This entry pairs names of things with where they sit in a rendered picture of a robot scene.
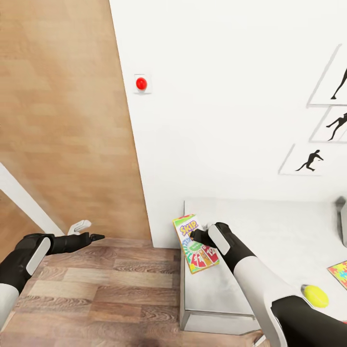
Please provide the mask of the tennis ball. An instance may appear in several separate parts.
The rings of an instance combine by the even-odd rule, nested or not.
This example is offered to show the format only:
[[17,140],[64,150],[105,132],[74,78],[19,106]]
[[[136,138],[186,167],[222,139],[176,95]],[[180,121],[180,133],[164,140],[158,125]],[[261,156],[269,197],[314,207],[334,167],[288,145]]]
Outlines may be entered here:
[[325,292],[316,285],[309,285],[305,288],[305,298],[315,307],[325,308],[329,301]]

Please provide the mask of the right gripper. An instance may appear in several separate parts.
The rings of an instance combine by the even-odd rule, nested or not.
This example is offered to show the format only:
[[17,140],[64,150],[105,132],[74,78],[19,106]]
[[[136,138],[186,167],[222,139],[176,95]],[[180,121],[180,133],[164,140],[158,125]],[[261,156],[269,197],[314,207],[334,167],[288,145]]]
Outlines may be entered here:
[[196,229],[195,231],[192,231],[190,234],[190,237],[194,239],[194,241],[197,241],[205,246],[210,246],[212,248],[217,249],[216,245],[210,245],[206,239],[205,239],[205,233],[206,230],[200,230],[200,229]]

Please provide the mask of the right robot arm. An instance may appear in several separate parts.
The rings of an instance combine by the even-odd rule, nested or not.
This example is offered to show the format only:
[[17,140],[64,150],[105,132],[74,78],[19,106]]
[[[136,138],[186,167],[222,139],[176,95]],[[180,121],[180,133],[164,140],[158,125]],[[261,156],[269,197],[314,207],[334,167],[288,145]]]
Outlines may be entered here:
[[190,237],[218,249],[272,347],[347,347],[347,323],[323,314],[222,223]]

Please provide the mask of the board game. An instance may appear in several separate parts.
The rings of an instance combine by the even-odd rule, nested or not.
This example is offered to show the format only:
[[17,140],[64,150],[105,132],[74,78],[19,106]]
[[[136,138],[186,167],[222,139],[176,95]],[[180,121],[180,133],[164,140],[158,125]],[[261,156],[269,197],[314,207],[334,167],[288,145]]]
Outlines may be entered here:
[[[220,263],[214,248],[205,246],[190,237],[192,231],[203,230],[197,215],[190,214],[175,218],[173,225],[192,275]],[[204,230],[203,230],[204,231]]]

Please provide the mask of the jigsaw puzzle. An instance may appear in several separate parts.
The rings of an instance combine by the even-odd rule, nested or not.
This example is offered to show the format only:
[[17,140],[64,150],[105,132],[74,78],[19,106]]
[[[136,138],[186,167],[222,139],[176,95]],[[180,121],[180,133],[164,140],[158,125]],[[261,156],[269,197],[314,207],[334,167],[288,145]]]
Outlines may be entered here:
[[347,262],[341,263],[328,269],[347,289]]

